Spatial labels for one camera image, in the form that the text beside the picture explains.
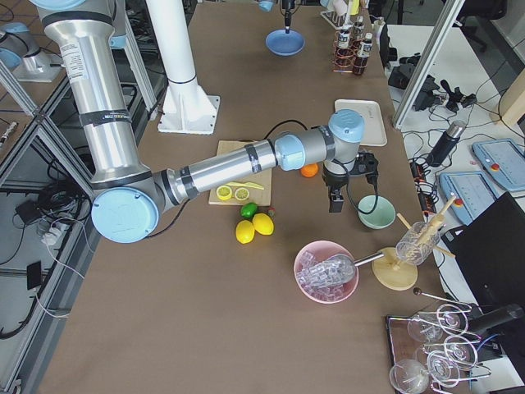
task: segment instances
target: white desk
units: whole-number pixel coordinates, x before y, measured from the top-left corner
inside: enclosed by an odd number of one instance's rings
[[[415,53],[421,53],[428,37],[430,36],[432,27],[389,25],[388,30],[391,38],[391,46],[397,48],[398,57],[401,58],[413,56]],[[436,83],[438,85],[441,80],[445,79],[449,82],[451,89],[459,86],[461,92],[464,94],[476,93],[479,86],[489,79],[482,64],[477,60],[476,54],[459,29],[452,29],[449,32],[445,44],[441,48],[436,61],[431,68],[430,75],[436,78]],[[395,101],[394,104],[399,105],[399,101],[403,95],[403,90],[390,87],[390,95]],[[477,92],[477,101],[479,103],[490,99],[490,101],[483,104],[483,107],[490,109],[491,111],[497,111],[499,98],[498,90],[491,81],[486,82]],[[435,108],[434,113],[444,118],[454,115],[453,112],[450,112],[444,106]],[[431,121],[429,119],[429,114],[428,109],[420,112],[416,112],[412,109],[402,126],[401,131],[407,133],[404,142],[407,156],[409,158],[413,157],[415,153],[417,153],[417,155],[429,153],[431,151],[431,146],[428,145],[428,142],[430,141],[430,144],[433,146],[441,136],[439,131],[430,132],[429,138],[427,137],[428,133],[417,135],[408,134],[410,131],[424,132],[430,129],[446,129],[448,127],[447,121],[439,120],[438,116],[431,116],[431,118],[438,119],[439,121]],[[461,136],[461,140],[457,145],[457,150],[452,157],[452,166],[445,170],[447,172],[482,170],[482,167],[473,156],[470,148],[472,142],[490,139],[485,135],[478,135],[480,133],[490,135],[496,139],[511,138],[518,144],[523,145],[523,138],[519,138],[517,135],[513,134],[505,125],[501,123],[489,123],[484,125],[487,122],[492,121],[490,113],[478,106],[474,106],[472,111],[471,108],[459,110],[457,116],[450,118],[450,121],[453,120],[463,120],[467,122],[468,128]],[[522,134],[518,126],[513,125],[513,128],[519,134]],[[427,177],[427,180],[434,182],[435,178],[433,172],[441,169],[442,167],[434,169],[432,174]],[[443,205],[443,196],[440,195],[440,197],[441,200],[436,206],[438,209]],[[518,202],[522,208],[525,208],[525,199],[518,199]],[[454,228],[461,224],[452,213],[447,213],[445,222],[448,228]],[[441,261],[443,261],[442,255],[436,253],[436,262]],[[460,300],[476,302],[472,292],[466,285],[458,264],[454,259],[446,258],[445,263],[441,266],[441,275],[443,275],[443,278],[450,286],[452,292]],[[492,360],[485,362],[484,364],[492,369],[492,376],[474,383],[472,385],[473,392],[482,393],[523,385],[523,381],[518,376],[508,359],[503,358],[500,360]]]

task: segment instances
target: floor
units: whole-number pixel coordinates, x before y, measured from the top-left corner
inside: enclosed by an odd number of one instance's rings
[[[403,25],[434,25],[443,9],[440,0],[404,0]],[[397,24],[398,0],[386,0],[383,6],[383,16],[391,25]],[[491,76],[492,82],[499,91],[507,89],[525,67],[507,44],[498,30],[489,21],[469,18],[467,25],[477,27],[477,36],[487,42],[487,50],[483,53],[480,45],[470,42],[486,73]],[[525,130],[525,119],[519,122]]]

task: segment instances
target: black cylinder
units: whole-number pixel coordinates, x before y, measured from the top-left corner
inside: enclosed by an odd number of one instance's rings
[[[427,156],[427,164],[430,167],[439,167],[443,160],[449,155],[452,148],[459,142],[459,137],[467,125],[464,121],[453,121],[449,129],[445,131],[434,145]]]
[[[486,330],[499,326],[500,324],[510,322],[524,315],[523,309],[517,304],[510,304],[495,309],[488,314],[483,314],[479,318],[474,318],[468,322],[470,331],[481,334]]]

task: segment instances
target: computer monitor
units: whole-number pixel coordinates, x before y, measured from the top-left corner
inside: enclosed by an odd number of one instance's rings
[[[484,313],[509,304],[525,309],[525,212],[510,193],[446,243]],[[525,318],[502,324],[497,332],[525,380]]]

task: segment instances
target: black chair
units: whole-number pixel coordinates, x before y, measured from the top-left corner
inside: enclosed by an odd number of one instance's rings
[[[470,16],[495,21],[503,18],[507,13],[507,0],[467,0],[458,15],[458,21],[463,25],[461,31],[465,37],[482,46],[481,51],[486,51],[486,42],[476,36],[476,26],[466,26],[465,22]]]

